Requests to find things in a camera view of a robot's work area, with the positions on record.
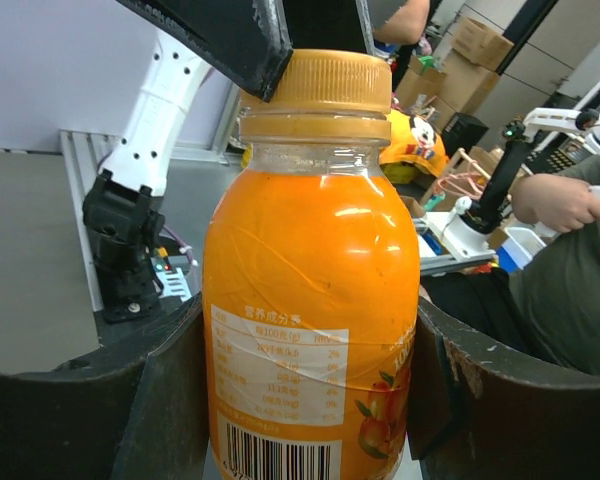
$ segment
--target person's arm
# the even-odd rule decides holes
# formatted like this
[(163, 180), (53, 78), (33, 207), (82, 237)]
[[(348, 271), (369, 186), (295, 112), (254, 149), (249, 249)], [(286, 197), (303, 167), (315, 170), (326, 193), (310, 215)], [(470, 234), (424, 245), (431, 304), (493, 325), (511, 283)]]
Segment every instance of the person's arm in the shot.
[(428, 15), (429, 0), (408, 0), (373, 36), (384, 43), (413, 45), (422, 37)]
[(513, 213), (524, 223), (542, 222), (566, 233), (600, 220), (600, 200), (589, 192), (600, 185), (600, 157), (593, 156), (557, 175), (538, 174), (511, 192)]

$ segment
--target gray t-shirt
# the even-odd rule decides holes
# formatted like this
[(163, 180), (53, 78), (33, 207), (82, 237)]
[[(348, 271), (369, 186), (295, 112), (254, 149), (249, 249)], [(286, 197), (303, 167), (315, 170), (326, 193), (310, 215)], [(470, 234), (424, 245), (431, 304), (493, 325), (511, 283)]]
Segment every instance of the gray t-shirt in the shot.
[[(600, 185), (600, 157), (560, 174)], [(600, 375), (600, 222), (559, 236), (511, 276), (509, 288), (549, 358)]]

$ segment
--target bottle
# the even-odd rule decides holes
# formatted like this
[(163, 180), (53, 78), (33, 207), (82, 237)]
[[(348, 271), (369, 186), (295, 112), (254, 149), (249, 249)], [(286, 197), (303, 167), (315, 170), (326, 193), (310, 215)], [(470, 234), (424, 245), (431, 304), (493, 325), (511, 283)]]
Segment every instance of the bottle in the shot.
[(246, 94), (248, 167), (203, 261), (213, 454), (225, 479), (391, 478), (405, 442), (418, 240), (378, 166), (391, 73), (297, 50)]

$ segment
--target orange bottle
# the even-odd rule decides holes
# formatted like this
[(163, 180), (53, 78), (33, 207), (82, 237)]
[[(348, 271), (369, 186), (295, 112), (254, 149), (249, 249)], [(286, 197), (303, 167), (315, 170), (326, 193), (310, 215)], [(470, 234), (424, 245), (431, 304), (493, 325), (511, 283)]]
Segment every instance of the orange bottle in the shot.
[(420, 278), (378, 166), (387, 64), (298, 50), (269, 103), (243, 95), (253, 158), (204, 254), (211, 442), (225, 479), (389, 479), (406, 435)]

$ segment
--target hand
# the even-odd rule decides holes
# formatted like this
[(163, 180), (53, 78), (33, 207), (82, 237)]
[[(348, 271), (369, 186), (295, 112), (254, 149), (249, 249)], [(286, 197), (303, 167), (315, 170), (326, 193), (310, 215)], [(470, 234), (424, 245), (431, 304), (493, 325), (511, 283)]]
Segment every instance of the hand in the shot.
[(559, 233), (578, 230), (600, 221), (600, 199), (589, 184), (575, 178), (534, 175), (518, 192), (525, 197), (538, 221)]

